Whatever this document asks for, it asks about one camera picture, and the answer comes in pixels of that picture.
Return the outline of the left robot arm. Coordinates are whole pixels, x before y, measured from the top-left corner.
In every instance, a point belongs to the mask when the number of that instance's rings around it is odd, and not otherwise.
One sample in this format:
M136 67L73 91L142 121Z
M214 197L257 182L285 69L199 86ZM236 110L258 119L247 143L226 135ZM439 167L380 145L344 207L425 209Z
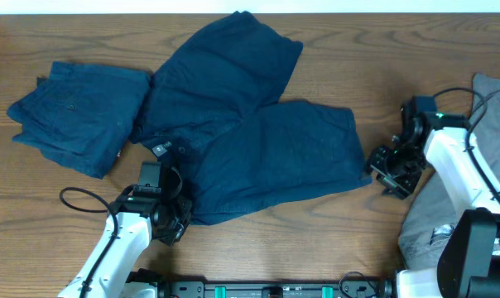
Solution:
M111 203L93 192L67 187L100 201L107 215L105 228L89 258L59 297L169 297L161 276L147 269L134 271L151 241L170 247L190 224L192 201L181 194L184 180L175 163L145 161L138 182Z

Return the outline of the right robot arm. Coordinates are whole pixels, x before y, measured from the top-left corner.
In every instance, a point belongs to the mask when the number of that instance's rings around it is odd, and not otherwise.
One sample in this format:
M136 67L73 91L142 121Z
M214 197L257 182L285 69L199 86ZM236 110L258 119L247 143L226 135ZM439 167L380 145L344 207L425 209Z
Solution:
M398 272L394 297L500 297L500 183L484 160L469 120L441 113L435 97L401 106L394 147L379 146L365 171L400 199L432 165L459 222L434 267Z

